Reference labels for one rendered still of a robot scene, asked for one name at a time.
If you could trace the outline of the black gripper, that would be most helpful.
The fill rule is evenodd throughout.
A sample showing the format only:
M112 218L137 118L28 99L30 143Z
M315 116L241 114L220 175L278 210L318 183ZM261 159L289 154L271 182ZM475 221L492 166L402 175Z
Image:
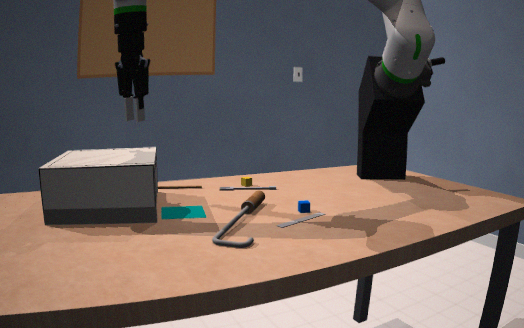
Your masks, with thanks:
M121 58L119 62L115 62L115 67L119 95L124 97L126 121L134 120L133 98L136 122L145 121L144 96L148 94L150 59L143 58L142 50L144 50L144 32L118 35L118 52L121 53ZM132 79L135 96L132 94Z

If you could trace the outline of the small yellow cube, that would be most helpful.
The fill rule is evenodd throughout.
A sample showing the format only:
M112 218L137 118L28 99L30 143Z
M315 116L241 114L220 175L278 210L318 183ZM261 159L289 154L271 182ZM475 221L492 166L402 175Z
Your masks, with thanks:
M252 186L252 178L251 177L241 177L241 185L242 186Z

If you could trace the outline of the metal hook with brown wooden handle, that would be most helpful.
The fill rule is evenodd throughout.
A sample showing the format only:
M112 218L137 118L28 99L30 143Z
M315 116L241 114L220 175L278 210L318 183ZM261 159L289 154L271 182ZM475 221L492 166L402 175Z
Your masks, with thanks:
M224 226L213 238L212 242L220 246L245 248L249 247L253 242L254 238L250 237L245 242L234 242L219 240L244 214L251 214L265 199L263 191L256 191L253 193L245 202L241 205L241 211L226 225Z

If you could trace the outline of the small blue cube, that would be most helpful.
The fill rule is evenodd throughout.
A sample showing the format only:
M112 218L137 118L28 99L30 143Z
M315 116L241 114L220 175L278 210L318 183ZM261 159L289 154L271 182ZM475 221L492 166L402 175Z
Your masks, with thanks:
M310 202L308 200L298 201L298 211L300 213L310 213Z

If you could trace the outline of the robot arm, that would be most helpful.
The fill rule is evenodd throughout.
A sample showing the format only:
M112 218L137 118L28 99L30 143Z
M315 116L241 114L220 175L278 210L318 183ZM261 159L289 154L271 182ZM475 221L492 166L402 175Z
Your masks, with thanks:
M368 1L381 10L387 33L383 57L374 72L377 85L397 98L413 95L419 85L429 87L432 66L444 64L445 59L428 58L435 43L435 34L426 18L422 1ZM113 3L115 34L147 30L147 0L113 0Z

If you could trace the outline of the teal square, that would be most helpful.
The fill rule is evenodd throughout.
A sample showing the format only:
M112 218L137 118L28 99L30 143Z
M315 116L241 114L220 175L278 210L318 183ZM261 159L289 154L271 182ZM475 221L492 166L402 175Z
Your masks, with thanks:
M162 219L207 218L202 206L161 207Z

